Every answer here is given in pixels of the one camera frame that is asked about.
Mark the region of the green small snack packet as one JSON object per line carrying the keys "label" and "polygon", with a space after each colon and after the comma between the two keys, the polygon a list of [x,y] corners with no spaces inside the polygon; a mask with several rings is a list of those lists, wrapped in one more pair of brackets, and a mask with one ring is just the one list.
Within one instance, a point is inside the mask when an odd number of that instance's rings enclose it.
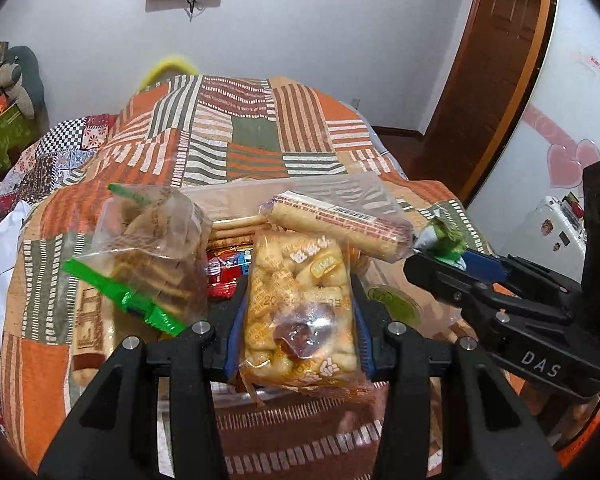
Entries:
{"label": "green small snack packet", "polygon": [[415,252],[423,252],[457,269],[466,269],[463,255],[467,245],[463,234],[439,217],[434,217],[427,223],[415,238],[413,247]]}

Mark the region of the clear bag with green clip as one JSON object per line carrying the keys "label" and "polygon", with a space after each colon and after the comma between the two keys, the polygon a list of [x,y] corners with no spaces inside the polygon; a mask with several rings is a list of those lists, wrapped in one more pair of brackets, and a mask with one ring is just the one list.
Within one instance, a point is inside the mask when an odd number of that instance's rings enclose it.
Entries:
{"label": "clear bag with green clip", "polygon": [[212,221],[177,188],[110,183],[91,249],[64,271],[168,336],[208,315]]}

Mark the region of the caramel puff snack bag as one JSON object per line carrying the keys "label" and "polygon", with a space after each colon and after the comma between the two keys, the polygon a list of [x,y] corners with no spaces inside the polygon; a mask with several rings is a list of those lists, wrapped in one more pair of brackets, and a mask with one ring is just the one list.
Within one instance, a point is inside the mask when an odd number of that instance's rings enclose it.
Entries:
{"label": "caramel puff snack bag", "polygon": [[344,400],[370,396],[354,313],[351,251],[320,234],[263,231],[252,251],[240,378]]}

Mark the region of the long brick-pattern biscuit pack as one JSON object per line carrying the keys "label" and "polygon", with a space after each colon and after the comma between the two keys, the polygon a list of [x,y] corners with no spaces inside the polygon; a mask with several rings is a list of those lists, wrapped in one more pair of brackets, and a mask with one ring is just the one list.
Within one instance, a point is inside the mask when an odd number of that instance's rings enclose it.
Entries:
{"label": "long brick-pattern biscuit pack", "polygon": [[413,251],[410,222],[362,212],[294,191],[274,195],[260,206],[259,212],[280,228],[330,236],[385,262],[397,262]]}

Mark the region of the white small fridge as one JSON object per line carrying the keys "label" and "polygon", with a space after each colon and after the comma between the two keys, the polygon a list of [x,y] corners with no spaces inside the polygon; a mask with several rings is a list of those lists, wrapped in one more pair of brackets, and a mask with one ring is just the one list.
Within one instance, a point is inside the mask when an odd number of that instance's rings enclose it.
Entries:
{"label": "white small fridge", "polygon": [[524,258],[580,283],[585,245],[583,224],[566,202],[545,196],[498,253]]}

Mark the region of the red snack packet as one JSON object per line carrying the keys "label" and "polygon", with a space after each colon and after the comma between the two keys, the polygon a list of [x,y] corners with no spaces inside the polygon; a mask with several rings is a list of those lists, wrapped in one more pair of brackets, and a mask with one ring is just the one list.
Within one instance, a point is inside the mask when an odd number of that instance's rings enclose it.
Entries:
{"label": "red snack packet", "polygon": [[234,247],[207,252],[207,296],[212,301],[234,295],[239,280],[250,270],[252,248]]}

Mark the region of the clear plastic storage box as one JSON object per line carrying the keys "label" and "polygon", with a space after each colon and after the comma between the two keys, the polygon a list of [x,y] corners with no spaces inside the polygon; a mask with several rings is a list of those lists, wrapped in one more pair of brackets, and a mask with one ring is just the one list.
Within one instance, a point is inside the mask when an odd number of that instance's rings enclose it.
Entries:
{"label": "clear plastic storage box", "polygon": [[422,226],[372,174],[110,193],[93,248],[65,271],[163,338],[212,324],[219,378],[250,393],[366,396],[365,299],[426,336],[455,320],[404,278]]}

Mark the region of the dark wooden door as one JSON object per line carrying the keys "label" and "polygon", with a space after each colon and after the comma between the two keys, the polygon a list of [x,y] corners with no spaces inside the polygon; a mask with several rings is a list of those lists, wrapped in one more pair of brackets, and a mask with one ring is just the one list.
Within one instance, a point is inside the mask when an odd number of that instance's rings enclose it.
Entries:
{"label": "dark wooden door", "polygon": [[555,0],[472,0],[410,177],[440,181],[470,203],[527,103],[554,13]]}

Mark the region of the patchwork striped bedspread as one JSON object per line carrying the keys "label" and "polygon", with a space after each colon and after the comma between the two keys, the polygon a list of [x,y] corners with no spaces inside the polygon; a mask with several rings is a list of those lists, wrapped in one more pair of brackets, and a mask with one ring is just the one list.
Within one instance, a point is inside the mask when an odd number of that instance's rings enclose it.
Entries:
{"label": "patchwork striped bedspread", "polygon": [[212,219],[256,214],[294,184],[333,184],[415,230],[441,214],[470,248],[490,248],[443,184],[403,177],[352,107],[284,77],[178,75],[137,92],[117,115],[60,122],[1,185],[32,206],[9,283],[1,362],[7,435],[31,468],[133,327],[61,269],[91,246],[112,182],[173,186]]}

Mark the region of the pile of clothes and boxes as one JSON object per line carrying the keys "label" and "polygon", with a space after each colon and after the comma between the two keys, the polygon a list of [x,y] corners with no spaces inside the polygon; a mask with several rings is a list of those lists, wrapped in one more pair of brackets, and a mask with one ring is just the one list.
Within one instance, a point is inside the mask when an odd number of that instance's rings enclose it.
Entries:
{"label": "pile of clothes and boxes", "polygon": [[0,41],[0,179],[38,140],[44,110],[38,58],[26,46]]}

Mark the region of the yellow hoop behind bed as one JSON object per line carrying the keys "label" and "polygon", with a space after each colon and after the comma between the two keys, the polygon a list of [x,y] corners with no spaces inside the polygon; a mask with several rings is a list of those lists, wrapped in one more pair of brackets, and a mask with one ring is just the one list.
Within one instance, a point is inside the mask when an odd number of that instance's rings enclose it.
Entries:
{"label": "yellow hoop behind bed", "polygon": [[150,70],[143,76],[138,90],[142,91],[152,84],[160,81],[164,76],[169,74],[175,75],[199,75],[198,68],[184,56],[172,54],[165,56],[158,61]]}

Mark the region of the pink heart wall sticker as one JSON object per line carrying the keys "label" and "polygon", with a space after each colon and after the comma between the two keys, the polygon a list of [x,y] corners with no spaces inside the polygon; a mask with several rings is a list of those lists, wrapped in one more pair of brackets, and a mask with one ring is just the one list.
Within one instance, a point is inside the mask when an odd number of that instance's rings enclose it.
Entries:
{"label": "pink heart wall sticker", "polygon": [[546,163],[551,188],[578,188],[583,170],[600,160],[600,150],[590,139],[580,141],[559,127],[552,118],[529,104],[522,121],[548,143]]}

